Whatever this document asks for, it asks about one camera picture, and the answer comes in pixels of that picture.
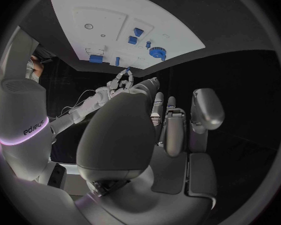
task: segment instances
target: pink light ring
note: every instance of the pink light ring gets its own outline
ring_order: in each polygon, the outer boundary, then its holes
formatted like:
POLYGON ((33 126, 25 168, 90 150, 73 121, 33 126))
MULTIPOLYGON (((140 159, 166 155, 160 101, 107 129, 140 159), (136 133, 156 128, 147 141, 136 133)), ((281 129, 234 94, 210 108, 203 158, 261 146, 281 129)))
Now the pink light ring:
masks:
POLYGON ((21 143, 27 141, 28 139, 32 138, 36 134, 38 134, 41 130, 43 130, 47 126, 48 123, 49 123, 49 118, 46 117, 46 121, 44 122, 44 126, 40 130, 38 130, 36 133, 32 134, 31 136, 29 136, 29 137, 27 137, 27 138, 25 138, 25 139, 23 139, 21 141, 16 141, 16 142, 6 142, 6 141, 2 141, 0 139, 0 143, 4 144, 4 145, 8 145, 8 146, 13 146, 13 145, 21 144, 21 143))

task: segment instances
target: blue cube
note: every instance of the blue cube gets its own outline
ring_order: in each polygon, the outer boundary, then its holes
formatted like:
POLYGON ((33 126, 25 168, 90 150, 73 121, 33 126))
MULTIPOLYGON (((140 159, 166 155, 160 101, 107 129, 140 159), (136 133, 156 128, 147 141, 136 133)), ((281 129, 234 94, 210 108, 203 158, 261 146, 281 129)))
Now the blue cube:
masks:
POLYGON ((139 29, 139 28, 135 28, 134 29, 134 34, 135 34, 135 36, 137 36, 137 37, 140 37, 142 34, 143 34, 143 30, 141 30, 141 29, 139 29))
POLYGON ((91 63, 101 64, 103 62, 103 56, 90 55, 89 61, 91 63))
POLYGON ((135 36, 129 36, 129 39, 128 39, 128 43, 129 44, 137 44, 137 42, 138 42, 138 38, 137 37, 135 37, 135 36))

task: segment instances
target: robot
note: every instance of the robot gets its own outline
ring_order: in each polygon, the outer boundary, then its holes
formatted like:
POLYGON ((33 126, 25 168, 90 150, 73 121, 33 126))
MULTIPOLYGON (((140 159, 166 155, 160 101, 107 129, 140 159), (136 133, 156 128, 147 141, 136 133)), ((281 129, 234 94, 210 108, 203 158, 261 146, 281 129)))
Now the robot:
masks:
POLYGON ((59 133, 98 110, 77 148, 77 168, 90 192, 75 209, 94 225, 204 222, 217 195, 215 169, 206 154, 208 130, 225 118, 212 89, 193 92, 188 131, 187 115, 174 97, 163 114, 158 79, 134 84, 128 68, 49 122, 46 90, 21 75, 23 65, 18 77, 6 72, 0 80, 0 143, 15 176, 62 190, 67 171, 49 160, 52 144, 59 133), (120 81, 124 74, 128 80, 120 81))

